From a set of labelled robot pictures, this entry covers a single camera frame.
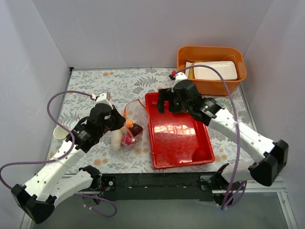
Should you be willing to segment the dark purple fruit toy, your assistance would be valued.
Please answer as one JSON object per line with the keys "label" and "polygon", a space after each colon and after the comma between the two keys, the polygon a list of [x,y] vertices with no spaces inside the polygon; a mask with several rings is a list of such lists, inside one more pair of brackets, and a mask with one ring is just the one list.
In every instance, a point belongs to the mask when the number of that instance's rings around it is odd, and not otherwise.
{"label": "dark purple fruit toy", "polygon": [[143,127],[140,126],[139,124],[133,123],[133,125],[129,127],[129,130],[130,130],[132,136],[136,137],[142,133]]}

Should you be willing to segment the clear zip top bag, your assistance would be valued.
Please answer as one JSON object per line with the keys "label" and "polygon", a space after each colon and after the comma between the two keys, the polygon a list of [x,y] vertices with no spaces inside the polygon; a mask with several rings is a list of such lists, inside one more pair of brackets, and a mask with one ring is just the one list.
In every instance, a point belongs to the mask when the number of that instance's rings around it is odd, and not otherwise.
{"label": "clear zip top bag", "polygon": [[121,145],[132,147],[141,141],[143,132],[148,127],[150,116],[144,104],[137,99],[125,106],[123,117],[126,120],[121,128]]}

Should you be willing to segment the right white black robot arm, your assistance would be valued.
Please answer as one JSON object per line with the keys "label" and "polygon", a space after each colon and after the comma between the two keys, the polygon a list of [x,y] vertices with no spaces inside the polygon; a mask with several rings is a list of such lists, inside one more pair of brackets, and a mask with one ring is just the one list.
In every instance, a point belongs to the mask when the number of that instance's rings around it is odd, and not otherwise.
{"label": "right white black robot arm", "polygon": [[228,189],[235,182],[254,180],[263,186],[271,186],[287,163],[288,143],[275,142],[262,136],[241,122],[211,97],[203,98],[190,80],[181,80],[172,88],[160,89],[159,113],[164,113],[168,101],[170,112],[184,111],[194,120],[222,133],[239,144],[252,161],[238,166],[225,164],[215,173],[216,185]]}

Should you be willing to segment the red pomegranate toy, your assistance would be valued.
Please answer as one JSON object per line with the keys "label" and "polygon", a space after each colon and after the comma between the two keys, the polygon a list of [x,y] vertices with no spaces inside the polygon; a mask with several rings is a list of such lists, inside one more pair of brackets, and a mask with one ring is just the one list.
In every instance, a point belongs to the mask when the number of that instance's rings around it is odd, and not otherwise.
{"label": "red pomegranate toy", "polygon": [[192,155],[192,161],[205,161],[206,151],[204,148],[198,148],[194,151]]}

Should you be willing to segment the red apple toy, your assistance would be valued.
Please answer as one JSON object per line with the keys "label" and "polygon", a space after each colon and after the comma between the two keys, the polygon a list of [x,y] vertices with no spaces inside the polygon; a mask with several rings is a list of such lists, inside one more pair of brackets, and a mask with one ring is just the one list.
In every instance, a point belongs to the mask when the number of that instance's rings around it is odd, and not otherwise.
{"label": "red apple toy", "polygon": [[130,134],[125,134],[122,136],[121,138],[121,143],[124,145],[124,146],[133,146],[135,145],[136,143],[138,142],[138,139],[133,137],[132,135]]}

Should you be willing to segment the orange fruit toy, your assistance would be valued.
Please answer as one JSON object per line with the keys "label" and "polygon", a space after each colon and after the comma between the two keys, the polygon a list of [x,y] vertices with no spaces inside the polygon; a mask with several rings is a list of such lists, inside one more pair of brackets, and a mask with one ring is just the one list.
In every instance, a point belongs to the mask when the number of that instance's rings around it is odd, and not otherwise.
{"label": "orange fruit toy", "polygon": [[132,125],[133,125],[133,121],[132,121],[132,120],[130,120],[130,119],[126,119],[126,121],[125,121],[125,125],[126,125],[126,127],[127,127],[127,128],[129,128],[130,126],[132,126]]}

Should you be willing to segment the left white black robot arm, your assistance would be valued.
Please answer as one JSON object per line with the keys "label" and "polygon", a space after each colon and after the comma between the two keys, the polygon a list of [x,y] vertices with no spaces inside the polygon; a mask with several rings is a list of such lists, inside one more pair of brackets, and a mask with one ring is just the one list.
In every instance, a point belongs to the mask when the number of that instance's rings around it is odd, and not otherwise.
{"label": "left white black robot arm", "polygon": [[51,163],[47,163],[24,185],[16,184],[11,193],[20,208],[37,224],[44,222],[55,207],[75,193],[101,187],[101,173],[93,166],[80,168],[79,172],[62,179],[66,172],[96,144],[108,131],[119,130],[126,119],[114,106],[96,104],[89,116],[82,118],[72,129],[73,136],[65,141]]}

